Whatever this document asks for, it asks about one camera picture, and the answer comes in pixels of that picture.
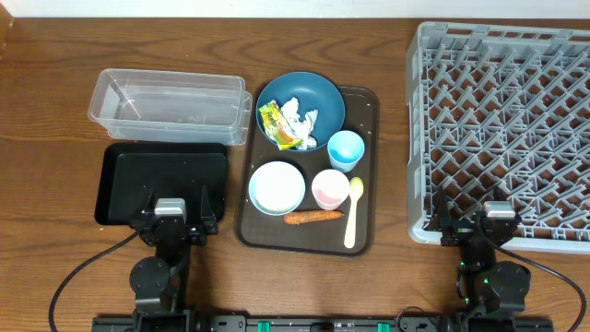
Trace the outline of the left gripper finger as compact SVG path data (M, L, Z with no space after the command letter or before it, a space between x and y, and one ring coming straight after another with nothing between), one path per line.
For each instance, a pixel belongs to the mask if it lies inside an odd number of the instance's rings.
M154 214L154 206L154 191L150 190L147 194L147 197L143 200L143 203L140 205L139 219L150 219L151 216Z
M207 187L204 185L201 194L200 219L203 223L216 223L217 217L211 206Z

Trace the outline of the yellow green snack wrapper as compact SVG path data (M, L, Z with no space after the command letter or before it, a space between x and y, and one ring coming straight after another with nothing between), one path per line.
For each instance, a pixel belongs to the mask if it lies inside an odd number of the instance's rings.
M277 144L279 150L295 148L303 142L296 137L275 101L261 106L258 112L263 119L265 134Z

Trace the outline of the pink cup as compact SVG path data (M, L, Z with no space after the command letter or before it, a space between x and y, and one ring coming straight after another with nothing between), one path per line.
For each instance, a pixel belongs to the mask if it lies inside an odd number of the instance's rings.
M349 197L349 180L334 169L321 171L313 178L312 193L321 209L334 210Z

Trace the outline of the light blue cup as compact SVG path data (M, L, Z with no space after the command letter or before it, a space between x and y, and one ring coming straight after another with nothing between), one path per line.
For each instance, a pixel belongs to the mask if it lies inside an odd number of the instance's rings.
M333 169L350 172L363 157L365 144L360 135L343 130L333 134L327 144L328 159Z

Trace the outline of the large dark blue bowl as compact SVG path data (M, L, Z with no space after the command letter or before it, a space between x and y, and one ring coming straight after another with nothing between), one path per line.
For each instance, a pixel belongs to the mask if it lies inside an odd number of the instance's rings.
M298 100L297 114L301 120L307 112L318 111L310 133L316 147L309 151L323 148L345 121L346 106L341 92L331 80L311 72L291 72L271 80L260 92L254 111L263 134L264 123L258 109L271 101L283 106L292 98Z

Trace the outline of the white tissue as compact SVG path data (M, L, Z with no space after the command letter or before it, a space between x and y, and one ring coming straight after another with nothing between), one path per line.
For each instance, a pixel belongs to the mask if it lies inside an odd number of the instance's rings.
M314 129L315 122L319 111L312 110L308 111L304 115L298 113L299 100L296 97L292 97L287 101L281 108L283 116L287 119L287 122L295 134L296 138L300 138L302 143L296 147L297 150L308 150L317 147L316 139L311 135Z

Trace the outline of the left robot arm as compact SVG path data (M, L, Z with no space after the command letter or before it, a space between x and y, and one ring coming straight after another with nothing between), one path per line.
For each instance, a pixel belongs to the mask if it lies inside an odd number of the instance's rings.
M129 283L135 293L136 309L131 331L194 332L207 328L207 321L185 307L184 296L194 246L205 245L218 233L219 217L212 208L207 188L200 195L199 215L188 220L182 198L159 198L150 194L129 222L137 236L155 249L153 256L137 262Z

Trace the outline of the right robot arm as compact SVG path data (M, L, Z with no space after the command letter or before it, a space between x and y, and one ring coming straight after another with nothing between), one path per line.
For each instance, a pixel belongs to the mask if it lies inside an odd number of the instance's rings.
M512 261L499 262L496 250L513 238L520 216L496 189L493 199L468 218L457 219L440 189L433 222L441 245L460 251L456 288L466 309L440 320L441 331L514 331L515 315L525 310L531 272Z

